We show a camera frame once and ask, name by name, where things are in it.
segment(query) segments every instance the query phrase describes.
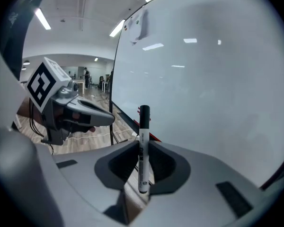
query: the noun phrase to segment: black marker cap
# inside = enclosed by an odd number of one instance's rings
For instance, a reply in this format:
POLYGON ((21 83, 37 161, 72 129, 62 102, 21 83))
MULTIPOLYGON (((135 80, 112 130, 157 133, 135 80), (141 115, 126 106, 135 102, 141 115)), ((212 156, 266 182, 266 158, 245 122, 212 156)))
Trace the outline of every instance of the black marker cap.
POLYGON ((140 129, 150 128, 151 108, 147 105, 140 106, 140 129))

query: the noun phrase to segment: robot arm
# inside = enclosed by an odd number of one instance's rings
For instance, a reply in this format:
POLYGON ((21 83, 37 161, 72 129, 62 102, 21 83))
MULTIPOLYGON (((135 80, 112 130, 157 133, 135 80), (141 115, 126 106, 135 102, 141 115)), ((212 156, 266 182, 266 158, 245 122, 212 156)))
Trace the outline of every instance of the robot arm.
POLYGON ((62 145, 70 133, 87 132, 92 126, 111 125, 115 117, 91 101, 80 97, 78 84, 54 61, 44 57, 43 63, 30 77, 26 90, 41 113, 47 136, 41 142, 62 145), (55 107, 63 114, 54 117, 55 107), (78 119, 72 117, 78 113, 78 119))

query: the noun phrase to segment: whiteboard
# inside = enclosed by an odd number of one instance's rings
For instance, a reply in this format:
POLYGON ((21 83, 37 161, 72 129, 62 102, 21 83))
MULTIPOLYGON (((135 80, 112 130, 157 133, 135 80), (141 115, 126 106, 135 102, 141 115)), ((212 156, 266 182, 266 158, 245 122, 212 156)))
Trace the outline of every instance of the whiteboard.
POLYGON ((264 184, 284 161, 284 26, 276 13, 265 0, 153 0, 144 9, 141 39, 133 44, 130 29, 121 32, 114 104, 137 122, 138 107, 149 105, 155 137, 264 184))

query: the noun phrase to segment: whiteboard marker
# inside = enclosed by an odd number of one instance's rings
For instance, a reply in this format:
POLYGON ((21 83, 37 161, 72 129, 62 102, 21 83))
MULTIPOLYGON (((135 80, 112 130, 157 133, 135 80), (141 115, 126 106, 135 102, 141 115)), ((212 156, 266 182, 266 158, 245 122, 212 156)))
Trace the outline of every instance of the whiteboard marker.
POLYGON ((139 145, 139 192, 146 193, 149 189, 149 155, 148 143, 150 141, 150 107, 142 105, 140 107, 140 145, 139 145))

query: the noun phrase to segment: white cable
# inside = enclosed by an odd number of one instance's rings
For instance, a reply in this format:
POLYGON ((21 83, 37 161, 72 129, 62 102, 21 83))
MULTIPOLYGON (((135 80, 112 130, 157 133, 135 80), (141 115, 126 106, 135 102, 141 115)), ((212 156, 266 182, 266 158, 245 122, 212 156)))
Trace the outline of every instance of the white cable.
MULTIPOLYGON (((132 129, 128 129, 128 130, 124 130, 124 131, 116 131, 116 132, 114 132, 114 134, 120 133, 120 132, 125 132, 125 131, 132 131, 132 129)), ((66 140, 71 140, 71 139, 80 140, 80 139, 96 138, 96 137, 106 136, 106 135, 109 135, 109 134, 110 133, 104 134, 104 135, 95 135, 95 136, 83 136, 83 137, 80 137, 80 138, 70 137, 70 138, 67 138, 66 140)), ((32 138, 32 141, 35 138, 42 138, 42 137, 41 136, 35 136, 35 137, 32 138)))

